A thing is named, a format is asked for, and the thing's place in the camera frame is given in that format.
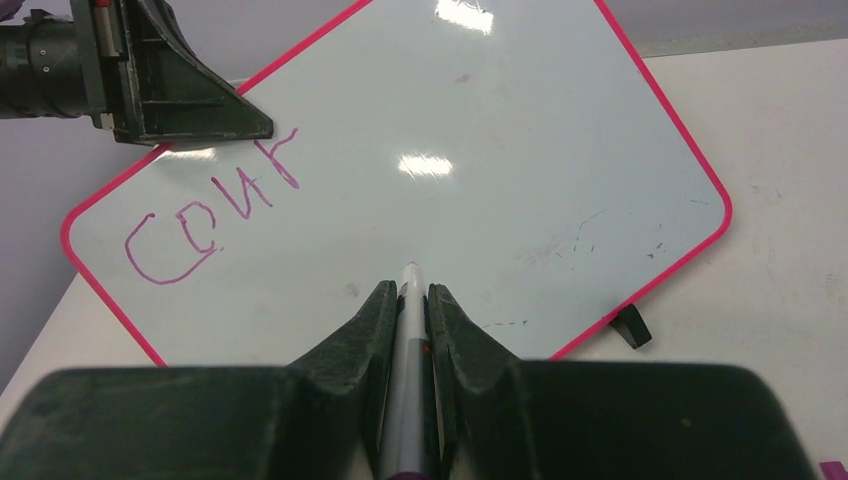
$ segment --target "marker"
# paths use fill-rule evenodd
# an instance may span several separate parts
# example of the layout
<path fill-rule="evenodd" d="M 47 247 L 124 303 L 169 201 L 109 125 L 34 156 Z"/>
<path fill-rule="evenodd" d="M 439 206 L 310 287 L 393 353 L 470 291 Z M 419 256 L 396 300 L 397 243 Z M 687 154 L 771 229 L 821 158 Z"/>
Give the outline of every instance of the marker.
<path fill-rule="evenodd" d="M 424 317 L 426 295 L 421 269 L 410 263 L 403 270 L 398 294 L 378 480 L 432 480 L 439 476 L 436 389 Z"/>

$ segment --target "robotic arm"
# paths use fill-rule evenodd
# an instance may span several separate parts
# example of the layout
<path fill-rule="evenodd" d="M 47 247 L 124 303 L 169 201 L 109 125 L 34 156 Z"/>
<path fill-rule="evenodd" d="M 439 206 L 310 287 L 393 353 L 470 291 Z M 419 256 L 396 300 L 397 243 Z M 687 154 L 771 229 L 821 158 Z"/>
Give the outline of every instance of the robotic arm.
<path fill-rule="evenodd" d="M 0 0 L 8 20 L 24 0 Z M 203 65 L 164 0 L 71 0 L 0 26 L 0 118 L 91 117 L 115 141 L 270 138 L 273 121 Z"/>

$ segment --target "cylindrical black joint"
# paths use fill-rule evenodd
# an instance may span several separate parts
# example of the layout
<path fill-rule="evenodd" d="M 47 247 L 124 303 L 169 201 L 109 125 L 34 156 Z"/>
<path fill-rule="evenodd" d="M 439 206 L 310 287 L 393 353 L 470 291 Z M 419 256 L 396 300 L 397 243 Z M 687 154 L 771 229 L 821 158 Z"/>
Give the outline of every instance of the cylindrical black joint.
<path fill-rule="evenodd" d="M 89 110 L 74 24 L 32 10 L 0 26 L 0 118 L 79 117 Z"/>

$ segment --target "black clip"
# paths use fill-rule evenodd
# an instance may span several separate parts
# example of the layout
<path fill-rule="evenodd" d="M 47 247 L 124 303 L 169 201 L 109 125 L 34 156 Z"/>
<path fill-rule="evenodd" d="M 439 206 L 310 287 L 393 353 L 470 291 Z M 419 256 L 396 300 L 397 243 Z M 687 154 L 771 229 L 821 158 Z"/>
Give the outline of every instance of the black clip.
<path fill-rule="evenodd" d="M 632 303 L 618 312 L 618 315 L 610 322 L 610 326 L 624 337 L 627 343 L 633 347 L 633 350 L 650 342 L 653 338 L 648 326 L 645 325 L 645 320 L 642 319 L 636 305 Z"/>

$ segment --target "white table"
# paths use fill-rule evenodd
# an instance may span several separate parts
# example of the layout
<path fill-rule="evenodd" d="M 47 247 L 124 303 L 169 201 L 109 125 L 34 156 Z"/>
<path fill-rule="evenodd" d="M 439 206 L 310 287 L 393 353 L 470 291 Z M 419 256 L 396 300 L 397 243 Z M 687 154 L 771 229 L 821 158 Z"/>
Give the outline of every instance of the white table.
<path fill-rule="evenodd" d="M 648 61 L 734 200 L 730 232 L 571 357 L 735 364 L 783 402 L 812 461 L 848 460 L 848 40 Z M 0 397 L 48 372 L 151 365 L 79 276 Z"/>

